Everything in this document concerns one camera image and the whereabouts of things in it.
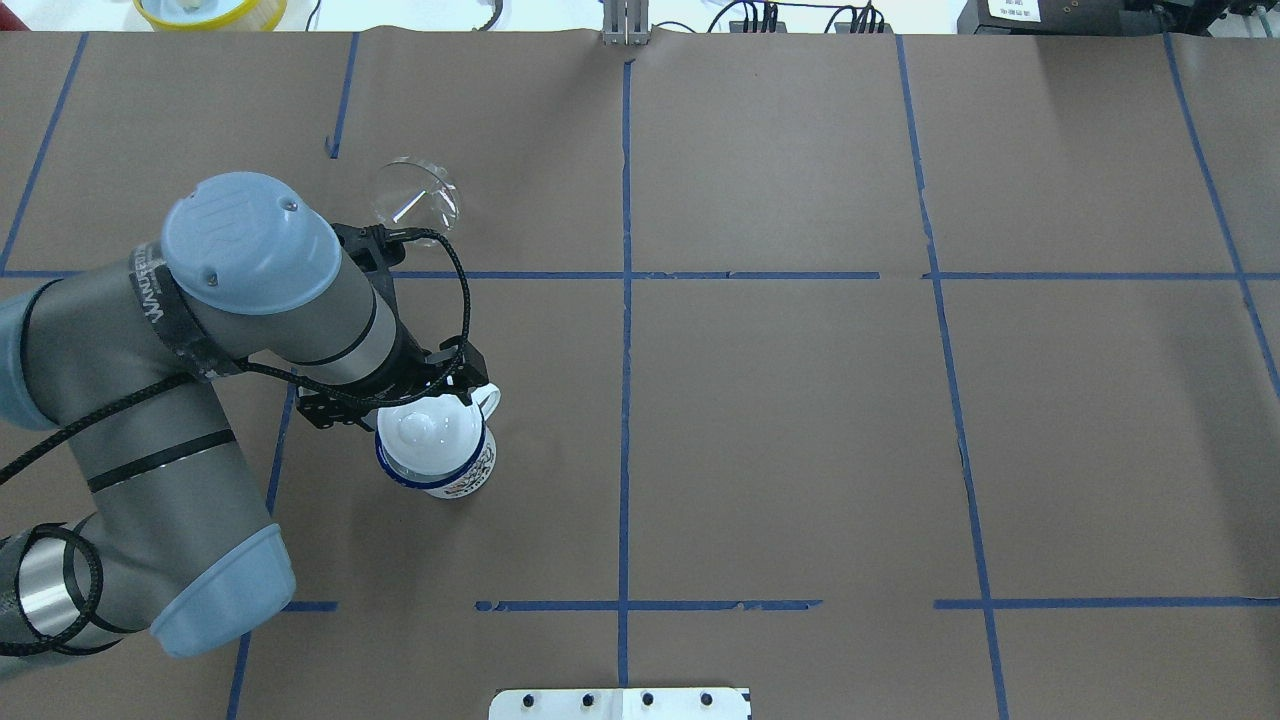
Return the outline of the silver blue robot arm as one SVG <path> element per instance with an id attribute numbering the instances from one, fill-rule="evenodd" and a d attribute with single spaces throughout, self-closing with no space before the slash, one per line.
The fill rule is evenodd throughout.
<path id="1" fill-rule="evenodd" d="M 156 240 L 3 302 L 3 420 L 68 445 L 93 511 L 3 539 L 3 678 L 147 632 L 172 657 L 252 632 L 293 598 L 282 529 L 214 389 L 296 387 L 314 427 L 488 380 L 463 323 L 434 352 L 401 318 L 390 268 L 410 243 L 452 261 L 451 222 L 332 223 L 283 181 L 230 172 L 179 199 Z"/>

